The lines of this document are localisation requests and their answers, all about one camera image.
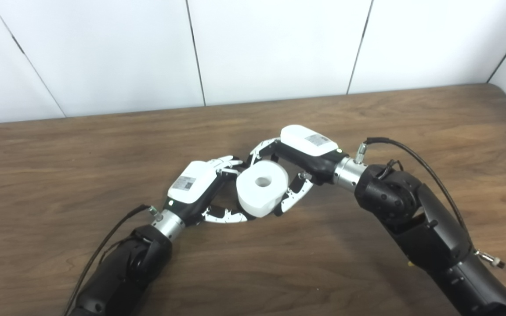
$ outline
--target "toilet paper roll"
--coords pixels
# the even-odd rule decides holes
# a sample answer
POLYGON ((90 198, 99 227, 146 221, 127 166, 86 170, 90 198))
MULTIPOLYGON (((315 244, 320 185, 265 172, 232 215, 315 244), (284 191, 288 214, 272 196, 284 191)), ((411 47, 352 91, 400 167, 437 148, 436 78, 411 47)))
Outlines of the toilet paper roll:
POLYGON ((239 203, 249 214, 263 217, 281 202, 288 181, 286 170, 276 162, 257 162, 237 177, 235 186, 239 203))

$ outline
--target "black cable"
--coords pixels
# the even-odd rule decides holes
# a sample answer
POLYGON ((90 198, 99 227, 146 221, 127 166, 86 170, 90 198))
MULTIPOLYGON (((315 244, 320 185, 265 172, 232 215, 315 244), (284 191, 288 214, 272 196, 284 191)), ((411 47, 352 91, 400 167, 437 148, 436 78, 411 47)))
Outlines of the black cable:
POLYGON ((81 272, 81 275, 79 276, 78 282, 76 283, 76 286, 74 287, 72 295, 70 296, 70 298, 68 300, 68 303, 66 304, 66 308, 65 308, 64 313, 62 314, 62 316, 68 316, 68 312, 70 311, 70 308, 72 307, 72 304, 73 304, 74 300, 76 299, 76 296, 77 296, 77 294, 79 292, 79 288, 81 287, 81 284, 83 283, 83 279, 87 275, 87 272, 89 271, 89 268, 91 267, 91 265, 93 264, 93 262, 97 258, 97 255, 99 254, 99 252, 103 249, 103 247, 105 246, 105 244, 108 242, 108 240, 110 240, 110 238, 112 237, 112 235, 116 232, 116 230, 118 230, 118 228, 122 224, 124 224, 124 222, 126 222, 129 218, 131 218, 132 216, 138 214, 139 212, 148 209, 149 207, 150 207, 149 205, 142 204, 142 205, 138 206, 137 208, 134 208, 132 211, 128 212, 128 214, 126 214, 126 216, 124 216, 124 218, 122 218, 112 228, 112 230, 103 239, 103 241, 101 242, 101 244, 99 244, 99 246, 97 247, 97 249, 95 250, 95 252, 93 252, 93 255, 91 256, 91 258, 87 262, 85 268, 83 269, 83 272, 81 272))
POLYGON ((114 242, 113 244, 110 245, 109 248, 107 248, 107 250, 103 251, 103 254, 101 255, 101 258, 99 259, 99 263, 98 265, 100 266, 101 263, 103 263, 103 260, 105 259, 105 256, 108 254, 109 251, 111 251, 114 247, 118 246, 119 244, 124 244, 124 242, 127 242, 129 240, 132 240, 132 239, 135 239, 133 236, 128 236, 124 239, 121 239, 117 242, 114 242))
POLYGON ((425 170, 427 170, 429 172, 430 176, 434 179, 434 181, 436 182, 436 184, 438 185, 438 187, 440 188, 440 190, 442 191, 442 193, 446 197, 446 200, 448 200, 448 203, 450 204, 450 206, 452 206, 452 210, 454 211, 454 215, 456 216, 456 220, 458 220, 458 223, 460 224, 462 229, 464 229, 464 231, 468 235, 468 239, 470 240, 470 243, 472 242, 472 238, 470 238, 470 233, 468 232, 468 228, 466 228, 464 218, 462 217, 462 214, 460 213, 458 206, 456 206, 456 203, 454 202, 454 200, 452 200, 452 196, 450 196, 450 193, 448 193, 448 190, 446 189, 444 184, 442 184, 440 178, 436 175, 436 173, 434 173, 434 171, 427 164, 427 162, 425 162, 423 160, 423 158, 421 158, 419 156, 419 154, 417 154, 411 148, 405 146, 404 144, 397 142, 395 140, 390 140, 390 138, 386 138, 386 137, 368 137, 366 139, 365 143, 368 145, 375 144, 375 143, 392 144, 394 146, 401 148, 402 150, 405 150, 408 154, 410 154, 413 158, 415 158, 415 160, 417 160, 419 162, 419 164, 421 164, 421 166, 423 166, 423 168, 425 168, 425 170))

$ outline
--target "wooden table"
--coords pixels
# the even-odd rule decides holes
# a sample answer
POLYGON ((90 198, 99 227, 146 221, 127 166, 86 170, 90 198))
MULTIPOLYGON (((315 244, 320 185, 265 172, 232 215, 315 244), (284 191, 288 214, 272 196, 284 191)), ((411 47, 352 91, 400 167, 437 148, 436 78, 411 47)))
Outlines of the wooden table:
MULTIPOLYGON (((191 160, 244 158, 289 124, 351 153, 366 136, 409 145, 452 193, 476 246, 506 261, 506 96, 488 84, 15 122, 0 124, 0 315, 60 314, 128 210, 162 205, 191 160)), ((404 152, 367 153, 370 163, 389 158, 434 187, 404 152)), ((228 188, 219 203, 235 199, 228 188)), ((150 220, 138 215, 112 241, 150 220)), ((506 285, 506 268, 492 272, 506 285)), ((281 218, 187 228, 140 313, 447 314, 456 312, 428 276, 332 186, 315 187, 281 218)))

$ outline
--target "robotic arm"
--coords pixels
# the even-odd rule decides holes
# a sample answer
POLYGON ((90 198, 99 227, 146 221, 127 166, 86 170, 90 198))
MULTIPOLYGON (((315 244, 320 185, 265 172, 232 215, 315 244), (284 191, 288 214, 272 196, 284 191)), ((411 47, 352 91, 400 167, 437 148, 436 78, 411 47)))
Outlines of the robotic arm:
POLYGON ((353 192, 360 207, 376 216, 407 258, 429 274, 460 314, 506 316, 506 287, 480 258, 500 268, 504 263, 476 250, 463 222, 456 221, 426 184, 395 170, 393 160, 387 165, 364 164, 366 148, 374 142, 403 146, 387 138, 369 138, 351 158, 329 138, 303 126, 287 126, 280 138, 261 142, 247 162, 255 164, 269 155, 273 161, 283 158, 311 175, 314 184, 336 184, 353 192))
MULTIPOLYGON (((154 221, 136 228, 130 236, 113 244, 118 245, 117 248, 97 266, 77 295, 69 315, 132 314, 148 285, 171 259, 172 242, 181 231, 203 220, 216 222, 217 217, 210 213, 221 208, 210 203, 224 184, 239 176, 235 167, 241 164, 243 162, 234 156, 191 162, 169 188, 162 212, 146 205, 132 211, 135 214, 147 209, 154 221)), ((247 220, 240 212, 227 209, 223 212, 230 214, 228 218, 234 222, 247 220)), ((69 305, 64 315, 68 315, 69 305)))

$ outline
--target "label sticker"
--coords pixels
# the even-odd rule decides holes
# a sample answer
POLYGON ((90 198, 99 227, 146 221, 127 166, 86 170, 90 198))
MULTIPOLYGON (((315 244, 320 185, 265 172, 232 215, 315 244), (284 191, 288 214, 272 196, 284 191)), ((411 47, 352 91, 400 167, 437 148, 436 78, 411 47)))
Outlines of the label sticker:
POLYGON ((322 146, 323 144, 327 144, 328 142, 331 142, 331 140, 322 134, 313 134, 305 138, 308 142, 311 142, 315 146, 322 146))
POLYGON ((173 188, 178 190, 188 191, 191 189, 191 186, 195 183, 196 178, 191 178, 190 176, 180 176, 174 183, 173 188))

